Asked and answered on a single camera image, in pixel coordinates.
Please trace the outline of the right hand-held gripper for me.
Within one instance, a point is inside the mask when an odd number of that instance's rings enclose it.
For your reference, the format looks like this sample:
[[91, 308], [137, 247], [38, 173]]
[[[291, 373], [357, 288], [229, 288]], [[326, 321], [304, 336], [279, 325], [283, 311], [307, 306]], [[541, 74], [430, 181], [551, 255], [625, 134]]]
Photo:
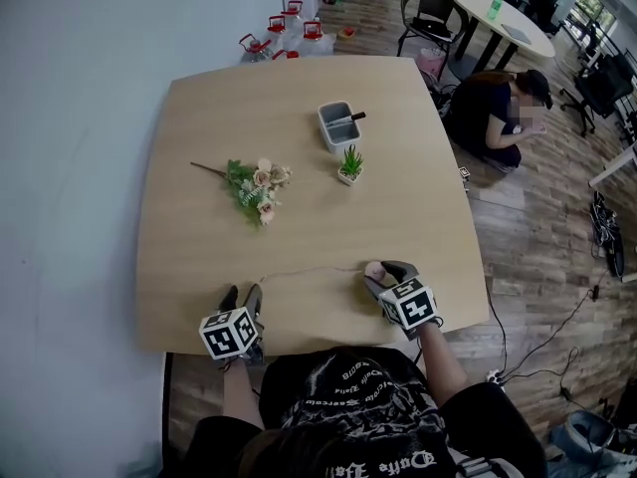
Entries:
[[440, 317], [434, 295], [411, 263], [387, 260], [382, 267], [399, 284], [386, 287], [373, 277], [364, 275], [363, 282], [370, 295], [378, 301], [385, 318], [398, 326], [409, 341], [417, 338], [417, 329], [426, 323], [438, 328], [444, 324]]

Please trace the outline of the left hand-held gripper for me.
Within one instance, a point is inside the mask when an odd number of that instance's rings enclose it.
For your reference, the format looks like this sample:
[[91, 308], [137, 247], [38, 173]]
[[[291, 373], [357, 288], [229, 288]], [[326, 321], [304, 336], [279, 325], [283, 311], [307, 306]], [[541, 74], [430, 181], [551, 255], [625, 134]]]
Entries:
[[246, 364], [262, 365], [264, 326], [259, 317], [263, 290], [253, 284], [241, 308], [237, 308], [238, 293], [238, 287], [232, 285], [219, 304], [219, 313], [201, 320], [199, 335], [214, 360], [243, 359]]

